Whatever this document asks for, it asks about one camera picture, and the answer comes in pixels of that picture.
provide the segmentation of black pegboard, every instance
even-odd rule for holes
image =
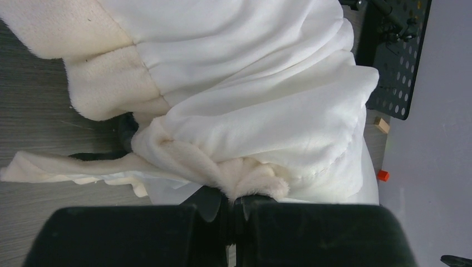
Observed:
[[[372,4],[367,5],[356,62],[378,69],[377,88],[367,101],[367,108],[406,120],[415,88],[416,73],[426,32],[431,0],[385,0],[405,21],[417,20],[417,37],[409,42],[381,42],[379,26],[385,21]]]

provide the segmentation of red block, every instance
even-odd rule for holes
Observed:
[[[383,170],[380,170],[377,174],[377,179],[381,180],[381,181],[388,181],[390,178],[390,174],[388,171],[383,171]]]

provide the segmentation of wood grain surface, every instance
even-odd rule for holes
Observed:
[[[356,48],[362,12],[345,8],[345,16],[355,29]],[[376,116],[389,117],[375,111],[367,115],[365,138],[378,170],[386,135],[373,126]],[[95,122],[77,114],[70,107],[62,61],[35,57],[0,22],[0,166],[8,165],[18,150],[61,155],[110,151],[119,147],[115,128],[115,120]],[[150,204],[128,185],[2,182],[0,266],[21,266],[42,224],[61,207]]]

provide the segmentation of fuzzy fabric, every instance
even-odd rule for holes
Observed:
[[[337,0],[0,0],[0,10],[35,54],[64,58],[80,114],[134,113],[130,157],[148,172],[230,199],[346,202],[362,187],[365,102],[378,73],[355,65]],[[74,178],[79,166],[94,179],[136,170],[23,152],[1,179]]]

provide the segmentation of white wall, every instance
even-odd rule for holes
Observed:
[[[410,116],[392,119],[380,202],[420,266],[472,259],[472,1],[432,0]]]

